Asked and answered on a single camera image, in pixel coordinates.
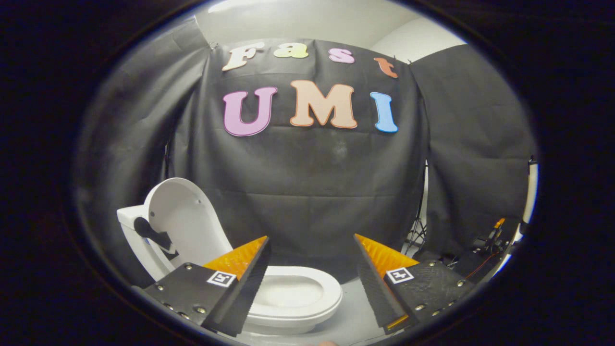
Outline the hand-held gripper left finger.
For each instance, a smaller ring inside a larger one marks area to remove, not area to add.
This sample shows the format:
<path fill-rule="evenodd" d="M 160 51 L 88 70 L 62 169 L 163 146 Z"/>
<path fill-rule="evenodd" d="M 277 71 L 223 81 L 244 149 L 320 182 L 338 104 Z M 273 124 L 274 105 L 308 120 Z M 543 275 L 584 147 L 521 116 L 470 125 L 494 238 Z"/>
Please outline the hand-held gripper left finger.
<path fill-rule="evenodd" d="M 205 265 L 182 263 L 148 287 L 133 290 L 184 324 L 235 337 L 242 332 L 270 258 L 270 238 L 262 236 Z"/>

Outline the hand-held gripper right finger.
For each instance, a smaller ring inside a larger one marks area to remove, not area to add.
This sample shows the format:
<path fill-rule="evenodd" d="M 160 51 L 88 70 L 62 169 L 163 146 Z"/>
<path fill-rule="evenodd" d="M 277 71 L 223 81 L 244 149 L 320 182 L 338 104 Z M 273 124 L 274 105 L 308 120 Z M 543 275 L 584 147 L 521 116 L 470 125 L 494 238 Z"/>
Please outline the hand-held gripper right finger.
<path fill-rule="evenodd" d="M 358 277 L 386 334 L 433 320 L 475 289 L 441 261 L 419 262 L 360 234 L 354 240 L 360 254 Z"/>

